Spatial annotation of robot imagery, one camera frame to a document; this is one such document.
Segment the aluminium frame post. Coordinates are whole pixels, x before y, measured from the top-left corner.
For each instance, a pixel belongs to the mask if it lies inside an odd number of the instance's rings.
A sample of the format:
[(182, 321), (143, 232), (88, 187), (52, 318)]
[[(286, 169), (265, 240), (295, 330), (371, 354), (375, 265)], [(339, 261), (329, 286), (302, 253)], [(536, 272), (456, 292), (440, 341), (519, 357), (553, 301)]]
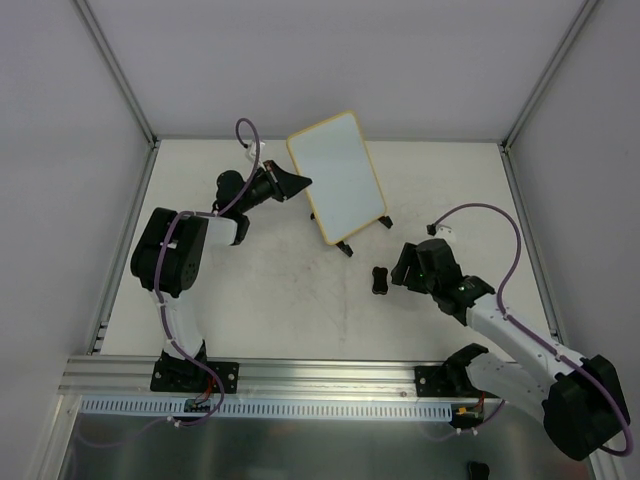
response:
[(124, 103), (132, 115), (143, 138), (148, 145), (155, 146), (157, 143), (157, 135), (151, 127), (151, 124), (145, 115), (124, 70), (122, 69), (121, 64), (118, 61), (90, 2), (86, 0), (72, 0), (71, 4), (80, 21), (86, 28), (92, 43), (108, 70), (110, 77), (112, 78), (120, 96), (124, 100)]
[(585, 0), (581, 2), (579, 9), (572, 17), (568, 27), (554, 48), (551, 57), (536, 80), (534, 87), (527, 96), (523, 106), (520, 108), (513, 124), (501, 141), (501, 147), (505, 151), (511, 149), (531, 117), (534, 115), (536, 108), (551, 86), (552, 81), (558, 74), (565, 59), (579, 41), (584, 29), (587, 27), (600, 5), (600, 0)]

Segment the right aluminium frame post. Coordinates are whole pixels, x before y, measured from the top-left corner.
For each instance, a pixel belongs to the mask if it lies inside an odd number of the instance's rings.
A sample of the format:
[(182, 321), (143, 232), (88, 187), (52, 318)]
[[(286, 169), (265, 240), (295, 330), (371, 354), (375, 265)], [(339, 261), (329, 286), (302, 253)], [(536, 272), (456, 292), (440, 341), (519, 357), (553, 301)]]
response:
[(534, 115), (536, 108), (551, 86), (552, 81), (558, 74), (565, 59), (579, 41), (584, 29), (587, 27), (600, 5), (600, 0), (585, 0), (581, 2), (579, 9), (572, 17), (568, 27), (554, 48), (551, 57), (536, 80), (534, 87), (527, 96), (523, 106), (520, 108), (513, 124), (501, 141), (501, 147), (505, 151), (511, 149), (531, 117)]

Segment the left aluminium frame post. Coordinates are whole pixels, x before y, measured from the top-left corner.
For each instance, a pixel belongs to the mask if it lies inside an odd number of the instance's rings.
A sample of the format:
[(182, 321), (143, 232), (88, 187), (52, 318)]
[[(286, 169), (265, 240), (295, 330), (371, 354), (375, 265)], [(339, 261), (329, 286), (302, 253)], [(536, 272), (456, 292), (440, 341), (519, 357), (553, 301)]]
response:
[(110, 77), (112, 78), (120, 96), (124, 100), (124, 103), (132, 115), (143, 138), (148, 145), (155, 146), (157, 143), (157, 135), (151, 127), (151, 124), (145, 115), (124, 70), (122, 69), (121, 64), (118, 61), (90, 2), (86, 0), (72, 0), (71, 4), (80, 21), (86, 28), (92, 43), (108, 70)]

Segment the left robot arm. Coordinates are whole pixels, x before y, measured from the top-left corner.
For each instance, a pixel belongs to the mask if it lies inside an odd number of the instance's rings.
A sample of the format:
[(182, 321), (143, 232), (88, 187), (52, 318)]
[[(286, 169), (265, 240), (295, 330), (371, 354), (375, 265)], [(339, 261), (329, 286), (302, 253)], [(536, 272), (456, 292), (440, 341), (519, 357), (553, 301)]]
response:
[(178, 360), (173, 374), (185, 389), (197, 390), (209, 377), (202, 359), (205, 340), (186, 300), (205, 249), (239, 245), (250, 226), (249, 210), (270, 199), (283, 203), (311, 185), (310, 178), (267, 160), (254, 167), (248, 179), (235, 170), (220, 174), (210, 212), (153, 210), (134, 248), (130, 269), (154, 299), (166, 338), (163, 353)]

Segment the black object bottom edge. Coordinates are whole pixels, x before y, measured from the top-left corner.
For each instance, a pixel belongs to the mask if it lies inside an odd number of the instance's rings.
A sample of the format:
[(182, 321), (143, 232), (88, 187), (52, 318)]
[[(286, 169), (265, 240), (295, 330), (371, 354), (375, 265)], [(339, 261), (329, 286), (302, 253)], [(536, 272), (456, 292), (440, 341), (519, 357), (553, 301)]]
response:
[(469, 480), (488, 480), (491, 473), (487, 464), (476, 461), (467, 464), (467, 471)]

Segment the black felt whiteboard eraser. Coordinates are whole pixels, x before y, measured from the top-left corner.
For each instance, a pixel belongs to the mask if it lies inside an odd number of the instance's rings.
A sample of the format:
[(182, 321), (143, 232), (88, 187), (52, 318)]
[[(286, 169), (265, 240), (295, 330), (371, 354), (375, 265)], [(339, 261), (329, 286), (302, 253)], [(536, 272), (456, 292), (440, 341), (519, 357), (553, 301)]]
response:
[(372, 293), (374, 295), (386, 295), (389, 291), (388, 269), (386, 267), (375, 266), (372, 269)]

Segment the yellow framed whiteboard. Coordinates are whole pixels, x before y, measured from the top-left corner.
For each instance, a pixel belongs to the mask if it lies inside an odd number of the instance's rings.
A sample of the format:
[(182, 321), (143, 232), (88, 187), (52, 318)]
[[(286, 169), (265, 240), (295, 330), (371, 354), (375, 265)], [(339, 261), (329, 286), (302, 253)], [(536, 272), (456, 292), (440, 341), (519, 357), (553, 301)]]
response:
[(307, 187), (314, 220), (336, 246), (378, 218), (387, 204), (357, 115), (347, 110), (292, 134), (286, 147)]

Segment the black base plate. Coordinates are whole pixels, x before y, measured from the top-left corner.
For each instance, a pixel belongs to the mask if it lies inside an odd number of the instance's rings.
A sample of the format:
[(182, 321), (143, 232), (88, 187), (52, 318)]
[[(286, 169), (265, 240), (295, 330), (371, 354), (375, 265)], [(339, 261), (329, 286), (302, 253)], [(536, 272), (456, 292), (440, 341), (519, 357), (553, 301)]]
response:
[(482, 394), (460, 365), (418, 365), (413, 373), (416, 395), (420, 398), (480, 398)]
[(237, 392), (237, 362), (207, 360), (206, 365), (217, 377), (188, 360), (162, 356), (154, 364), (150, 390), (161, 393), (204, 393), (211, 386), (213, 393), (219, 393), (220, 388), (226, 394)]

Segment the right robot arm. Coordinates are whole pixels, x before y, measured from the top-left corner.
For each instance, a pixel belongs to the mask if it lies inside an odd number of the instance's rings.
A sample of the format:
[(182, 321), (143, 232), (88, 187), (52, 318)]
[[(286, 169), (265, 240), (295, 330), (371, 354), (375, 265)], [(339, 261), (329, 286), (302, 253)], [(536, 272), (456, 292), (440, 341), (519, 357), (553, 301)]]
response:
[(495, 289), (462, 273), (439, 238), (404, 244), (391, 271), (396, 286), (430, 296), (438, 308), (510, 356), (501, 360), (472, 343), (450, 355), (426, 380), (458, 396), (492, 394), (540, 422), (552, 443), (573, 460), (605, 450), (617, 434), (633, 448), (630, 415), (614, 365), (587, 358), (516, 319)]

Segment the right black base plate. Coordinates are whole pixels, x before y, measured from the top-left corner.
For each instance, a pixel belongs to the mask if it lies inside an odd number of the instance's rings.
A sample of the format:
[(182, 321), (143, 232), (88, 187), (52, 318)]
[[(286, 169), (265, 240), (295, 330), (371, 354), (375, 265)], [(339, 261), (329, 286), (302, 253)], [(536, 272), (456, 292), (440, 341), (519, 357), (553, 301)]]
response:
[(418, 365), (413, 373), (416, 395), (420, 398), (480, 398), (482, 394), (460, 365)]

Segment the black whiteboard foot left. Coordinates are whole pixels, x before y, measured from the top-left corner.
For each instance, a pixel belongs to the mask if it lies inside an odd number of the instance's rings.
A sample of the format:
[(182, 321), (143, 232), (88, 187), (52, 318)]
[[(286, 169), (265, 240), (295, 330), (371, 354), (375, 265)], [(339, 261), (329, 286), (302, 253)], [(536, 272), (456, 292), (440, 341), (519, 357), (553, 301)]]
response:
[(340, 241), (336, 244), (336, 247), (344, 253), (347, 257), (351, 258), (353, 256), (353, 250), (351, 247), (346, 244), (344, 241)]

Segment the aluminium mounting rail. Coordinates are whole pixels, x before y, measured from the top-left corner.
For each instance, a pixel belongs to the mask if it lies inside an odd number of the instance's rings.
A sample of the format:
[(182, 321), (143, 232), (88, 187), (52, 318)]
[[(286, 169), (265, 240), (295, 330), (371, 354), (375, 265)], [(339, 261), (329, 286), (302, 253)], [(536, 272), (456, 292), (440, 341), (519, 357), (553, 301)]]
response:
[[(59, 394), (151, 395), (156, 359), (148, 356), (72, 356)], [(437, 362), (234, 359), (233, 369), (217, 367), (231, 397), (240, 399), (419, 401), (477, 399), (431, 383)]]

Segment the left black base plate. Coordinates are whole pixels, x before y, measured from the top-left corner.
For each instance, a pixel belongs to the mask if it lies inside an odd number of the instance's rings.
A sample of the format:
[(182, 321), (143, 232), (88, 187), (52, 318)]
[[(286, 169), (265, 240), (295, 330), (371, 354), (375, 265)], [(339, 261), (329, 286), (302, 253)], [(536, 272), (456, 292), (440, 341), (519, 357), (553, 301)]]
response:
[(219, 393), (220, 388), (226, 394), (237, 392), (237, 362), (207, 360), (206, 365), (217, 377), (188, 360), (162, 356), (154, 364), (150, 390), (161, 393), (204, 393), (211, 386), (213, 393)]

